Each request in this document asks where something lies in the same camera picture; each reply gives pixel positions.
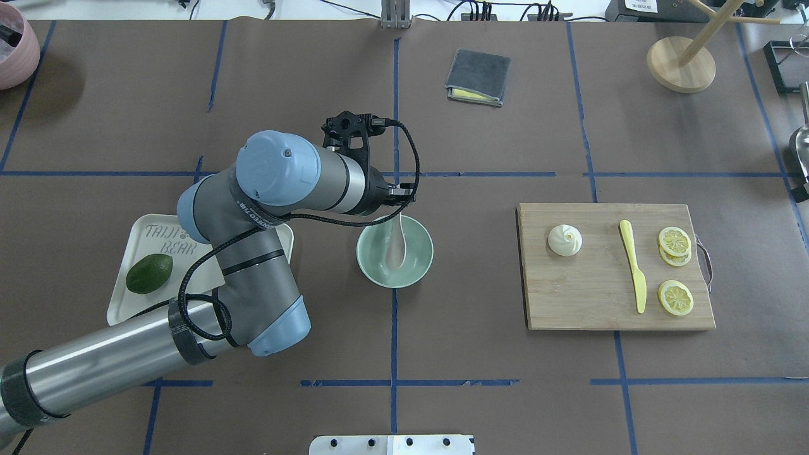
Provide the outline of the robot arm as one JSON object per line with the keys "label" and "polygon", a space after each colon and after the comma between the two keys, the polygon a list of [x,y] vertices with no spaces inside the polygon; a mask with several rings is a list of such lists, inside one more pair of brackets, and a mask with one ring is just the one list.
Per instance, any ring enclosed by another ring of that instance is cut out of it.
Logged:
{"label": "robot arm", "polygon": [[190,266],[173,298],[124,322],[11,361],[2,371],[2,446],[80,408],[246,346],[271,355],[311,329],[276,228],[315,211],[402,211],[417,194],[370,167],[356,133],[327,133],[324,147],[292,133],[252,135],[231,167],[188,188],[182,228],[212,251]]}

